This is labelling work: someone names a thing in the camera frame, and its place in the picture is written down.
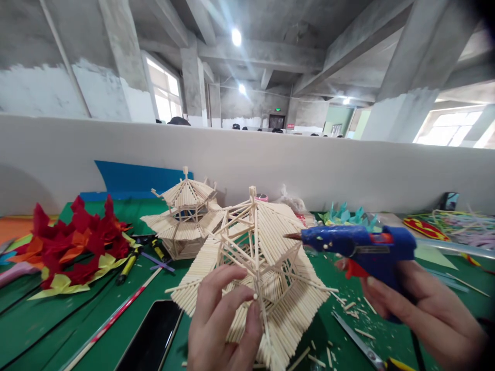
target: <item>white partition wall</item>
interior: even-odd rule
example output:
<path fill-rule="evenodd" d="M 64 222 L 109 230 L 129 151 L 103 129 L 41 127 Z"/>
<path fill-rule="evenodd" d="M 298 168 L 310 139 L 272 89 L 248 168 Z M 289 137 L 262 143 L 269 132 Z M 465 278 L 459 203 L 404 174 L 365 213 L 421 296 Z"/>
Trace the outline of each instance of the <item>white partition wall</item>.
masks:
<path fill-rule="evenodd" d="M 274 200 L 285 184 L 311 211 L 347 201 L 416 212 L 459 192 L 459 210 L 495 213 L 493 150 L 0 114 L 0 215 L 36 202 L 59 213 L 79 192 L 105 191 L 94 160 L 187 165 L 218 183 L 223 205 L 246 200 L 251 185 Z"/>

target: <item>pagoda model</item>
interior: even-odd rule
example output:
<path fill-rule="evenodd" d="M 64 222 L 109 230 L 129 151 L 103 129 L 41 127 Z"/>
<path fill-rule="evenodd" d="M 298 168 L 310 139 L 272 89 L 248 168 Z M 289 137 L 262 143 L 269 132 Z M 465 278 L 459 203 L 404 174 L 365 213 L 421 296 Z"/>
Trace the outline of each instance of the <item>pagoda model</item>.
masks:
<path fill-rule="evenodd" d="M 226 211 L 217 204 L 215 188 L 188 178 L 184 166 L 184 180 L 158 194 L 169 210 L 160 215 L 143 216 L 143 220 L 160 238 L 173 260 L 193 259 L 205 243 L 208 233 L 214 232 Z"/>
<path fill-rule="evenodd" d="M 238 285 L 255 291 L 265 324 L 256 360 L 271 370 L 285 370 L 319 307 L 338 290 L 317 277 L 301 241 L 283 237 L 304 228 L 292 210 L 255 197 L 256 188 L 250 187 L 249 200 L 224 209 L 220 229 L 210 234 L 180 285 L 165 292 L 173 292 L 174 302 L 192 316 L 197 289 L 208 273 L 222 264 L 245 267 L 246 278 L 230 283 L 223 294 Z M 227 342 L 240 341 L 249 305 L 237 310 Z"/>

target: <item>blue hot glue gun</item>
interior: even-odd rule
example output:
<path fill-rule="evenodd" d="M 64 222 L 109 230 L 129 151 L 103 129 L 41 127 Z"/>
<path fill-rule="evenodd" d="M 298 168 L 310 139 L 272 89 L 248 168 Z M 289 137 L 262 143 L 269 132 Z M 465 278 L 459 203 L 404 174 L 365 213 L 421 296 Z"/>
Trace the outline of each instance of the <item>blue hot glue gun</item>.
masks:
<path fill-rule="evenodd" d="M 395 277 L 400 260 L 414 260 L 416 240 L 402 227 L 384 226 L 381 233 L 369 233 L 365 226 L 316 226 L 284 237 L 301 240 L 316 251 L 339 253 L 349 258 L 347 279 L 373 276 L 408 297 Z M 392 316 L 394 323 L 401 321 Z"/>

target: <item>plastic bag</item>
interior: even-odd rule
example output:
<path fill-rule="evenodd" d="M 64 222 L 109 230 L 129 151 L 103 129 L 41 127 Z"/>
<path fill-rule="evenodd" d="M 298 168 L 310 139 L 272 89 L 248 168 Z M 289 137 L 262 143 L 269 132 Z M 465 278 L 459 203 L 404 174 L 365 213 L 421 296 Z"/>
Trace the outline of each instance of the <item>plastic bag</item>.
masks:
<path fill-rule="evenodd" d="M 280 190 L 281 197 L 274 201 L 275 204 L 286 204 L 289 206 L 295 214 L 304 214 L 307 213 L 306 206 L 304 205 L 304 201 L 302 201 L 298 197 L 291 197 L 287 193 L 287 188 L 285 184 L 282 185 L 282 189 Z"/>

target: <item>window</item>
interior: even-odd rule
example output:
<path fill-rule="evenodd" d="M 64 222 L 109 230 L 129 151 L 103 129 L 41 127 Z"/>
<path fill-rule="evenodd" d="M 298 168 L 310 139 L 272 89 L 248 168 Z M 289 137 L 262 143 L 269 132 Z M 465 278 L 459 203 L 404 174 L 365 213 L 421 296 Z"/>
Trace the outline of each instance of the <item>window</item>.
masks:
<path fill-rule="evenodd" d="M 157 119 L 164 123 L 172 117 L 182 117 L 182 101 L 180 100 L 179 81 L 170 74 L 157 60 L 143 52 L 143 61 L 147 66 L 148 83 L 154 96 L 154 109 Z"/>
<path fill-rule="evenodd" d="M 441 115 L 433 123 L 431 130 L 420 136 L 415 143 L 459 147 L 481 113 L 477 111 Z"/>

